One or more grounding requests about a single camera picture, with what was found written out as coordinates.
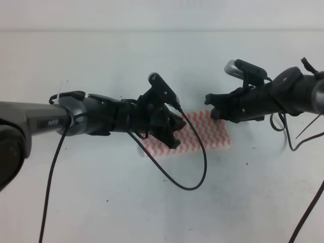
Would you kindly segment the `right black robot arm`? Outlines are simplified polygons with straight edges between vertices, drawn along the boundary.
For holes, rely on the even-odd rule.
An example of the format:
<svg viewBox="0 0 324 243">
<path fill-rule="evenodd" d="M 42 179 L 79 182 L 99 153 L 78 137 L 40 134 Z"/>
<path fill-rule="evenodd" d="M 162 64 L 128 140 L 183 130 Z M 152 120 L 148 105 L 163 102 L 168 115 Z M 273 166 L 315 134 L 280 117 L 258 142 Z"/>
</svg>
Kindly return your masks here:
<svg viewBox="0 0 324 243">
<path fill-rule="evenodd" d="M 309 75 L 295 66 L 270 79 L 261 67 L 240 59 L 229 61 L 225 72 L 241 79 L 243 85 L 228 94 L 206 95 L 205 104 L 213 106 L 211 118 L 239 123 L 263 121 L 274 113 L 323 113 L 323 72 L 313 68 L 306 58 L 301 62 Z"/>
</svg>

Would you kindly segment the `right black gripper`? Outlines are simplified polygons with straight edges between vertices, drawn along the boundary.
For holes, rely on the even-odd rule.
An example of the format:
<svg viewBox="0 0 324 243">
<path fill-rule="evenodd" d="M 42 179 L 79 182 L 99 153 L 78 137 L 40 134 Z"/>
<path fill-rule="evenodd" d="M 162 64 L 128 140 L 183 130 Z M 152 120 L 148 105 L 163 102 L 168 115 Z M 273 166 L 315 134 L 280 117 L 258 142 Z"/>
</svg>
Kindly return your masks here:
<svg viewBox="0 0 324 243">
<path fill-rule="evenodd" d="M 272 99 L 264 88 L 247 90 L 238 88 L 229 94 L 207 94 L 205 105 L 218 105 L 225 102 L 225 109 L 214 107 L 211 110 L 212 119 L 226 119 L 239 123 L 249 120 L 263 121 L 264 116 L 272 111 Z"/>
</svg>

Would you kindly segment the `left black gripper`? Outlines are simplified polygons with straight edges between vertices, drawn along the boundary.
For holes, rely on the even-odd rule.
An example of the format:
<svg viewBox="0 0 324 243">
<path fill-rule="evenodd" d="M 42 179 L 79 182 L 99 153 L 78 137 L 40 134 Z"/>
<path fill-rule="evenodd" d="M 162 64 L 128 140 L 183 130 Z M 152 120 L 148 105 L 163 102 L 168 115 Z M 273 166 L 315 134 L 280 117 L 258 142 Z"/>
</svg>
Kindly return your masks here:
<svg viewBox="0 0 324 243">
<path fill-rule="evenodd" d="M 166 105 L 132 99 L 116 100 L 106 96 L 101 97 L 101 104 L 104 106 L 101 113 L 102 136 L 129 131 L 141 138 L 151 134 L 169 149 L 176 149 L 180 145 L 173 132 L 183 129 L 186 121 L 169 111 Z"/>
</svg>

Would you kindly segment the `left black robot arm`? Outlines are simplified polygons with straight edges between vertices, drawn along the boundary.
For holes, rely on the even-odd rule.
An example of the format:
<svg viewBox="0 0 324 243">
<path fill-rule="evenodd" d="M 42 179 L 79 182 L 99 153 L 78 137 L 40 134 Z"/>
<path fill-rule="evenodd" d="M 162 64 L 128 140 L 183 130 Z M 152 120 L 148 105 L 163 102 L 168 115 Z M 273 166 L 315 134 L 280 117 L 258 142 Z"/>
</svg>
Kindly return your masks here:
<svg viewBox="0 0 324 243">
<path fill-rule="evenodd" d="M 168 148 L 180 141 L 174 136 L 186 122 L 163 103 L 137 104 L 81 91 L 60 95 L 58 103 L 1 102 L 1 189 L 19 173 L 29 158 L 32 137 L 56 131 L 67 136 L 109 136 L 112 132 L 152 135 Z"/>
</svg>

